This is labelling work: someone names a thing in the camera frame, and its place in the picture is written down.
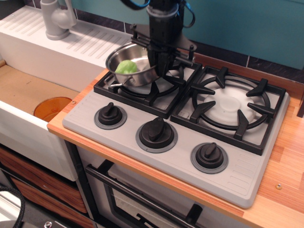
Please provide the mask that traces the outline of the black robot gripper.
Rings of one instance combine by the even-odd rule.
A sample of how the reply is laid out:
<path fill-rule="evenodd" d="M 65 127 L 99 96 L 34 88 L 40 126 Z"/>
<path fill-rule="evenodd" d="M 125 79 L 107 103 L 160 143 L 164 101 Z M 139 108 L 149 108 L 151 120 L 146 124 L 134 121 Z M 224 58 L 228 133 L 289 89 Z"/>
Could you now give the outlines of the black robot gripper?
<path fill-rule="evenodd" d="M 147 48 L 151 67 L 157 66 L 159 76 L 164 76 L 177 59 L 193 65 L 196 45 L 182 33 L 184 9 L 147 9 L 149 24 L 133 24 L 133 42 Z"/>

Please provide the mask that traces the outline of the black blue robot arm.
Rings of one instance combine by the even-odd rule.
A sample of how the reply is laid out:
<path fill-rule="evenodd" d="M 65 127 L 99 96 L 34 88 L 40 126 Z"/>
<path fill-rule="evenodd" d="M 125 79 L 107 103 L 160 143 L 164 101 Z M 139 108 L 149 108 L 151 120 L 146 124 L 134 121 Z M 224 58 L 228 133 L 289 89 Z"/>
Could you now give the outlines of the black blue robot arm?
<path fill-rule="evenodd" d="M 158 76 L 166 75 L 175 60 L 192 66 L 197 46 L 183 35 L 183 28 L 195 23 L 195 15 L 185 0 L 123 0 L 133 10 L 146 9 L 149 25 L 132 24 L 132 42 L 147 48 L 150 66 Z"/>

